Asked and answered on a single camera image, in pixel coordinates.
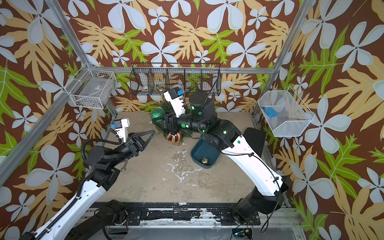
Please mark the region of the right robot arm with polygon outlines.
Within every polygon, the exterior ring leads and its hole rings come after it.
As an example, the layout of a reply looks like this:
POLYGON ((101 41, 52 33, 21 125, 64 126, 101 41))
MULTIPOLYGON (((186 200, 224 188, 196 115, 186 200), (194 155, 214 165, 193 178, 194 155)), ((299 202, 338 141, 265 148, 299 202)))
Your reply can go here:
POLYGON ((254 212, 270 219, 281 208, 282 193, 289 188, 283 177, 261 159, 252 149, 250 141, 232 122, 217 116, 214 101, 207 93, 190 97, 189 112, 185 109, 182 89, 164 92, 164 99, 173 109, 153 118, 152 123, 166 134, 168 141, 180 141, 183 131, 198 133, 202 141, 229 157, 254 183, 254 190, 240 199, 234 208, 236 221, 243 224, 254 212))

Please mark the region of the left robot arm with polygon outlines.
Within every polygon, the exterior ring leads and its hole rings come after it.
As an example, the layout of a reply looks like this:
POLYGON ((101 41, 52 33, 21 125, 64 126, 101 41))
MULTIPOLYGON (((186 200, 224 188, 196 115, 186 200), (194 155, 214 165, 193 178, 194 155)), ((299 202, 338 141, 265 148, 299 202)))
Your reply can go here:
POLYGON ((81 148, 81 155, 93 169, 83 178, 76 194, 54 217, 36 231, 23 233, 21 239, 88 240, 107 225, 122 219, 126 214, 125 206, 112 200, 90 219, 78 224, 84 213, 116 182, 121 172, 116 165, 137 157, 147 148, 155 134, 155 131, 151 130, 131 133, 125 141, 121 137, 118 137, 116 142, 101 140, 103 143, 115 145, 116 148, 110 149, 96 145, 87 153, 86 146, 90 142, 98 143, 100 140, 85 141, 81 148))

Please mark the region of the green glitter ball ornament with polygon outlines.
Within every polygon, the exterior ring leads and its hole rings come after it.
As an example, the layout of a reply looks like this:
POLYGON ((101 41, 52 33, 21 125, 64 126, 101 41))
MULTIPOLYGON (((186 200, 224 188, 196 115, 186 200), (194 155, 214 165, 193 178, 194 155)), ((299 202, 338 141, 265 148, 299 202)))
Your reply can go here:
POLYGON ((154 109, 152 112, 151 112, 151 120, 153 119, 156 119, 158 117, 162 117, 166 114, 166 112, 162 109, 162 108, 157 108, 157 109, 154 109))

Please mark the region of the red gold striped ornament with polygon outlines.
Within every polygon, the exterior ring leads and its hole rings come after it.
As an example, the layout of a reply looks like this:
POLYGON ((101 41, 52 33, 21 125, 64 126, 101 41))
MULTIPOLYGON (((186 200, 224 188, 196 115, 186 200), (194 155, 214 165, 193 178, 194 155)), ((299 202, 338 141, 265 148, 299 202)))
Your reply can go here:
POLYGON ((178 145, 179 142, 181 141, 181 138, 182 138, 181 132, 177 132, 176 134, 168 133, 167 135, 167 140, 174 145, 178 145))

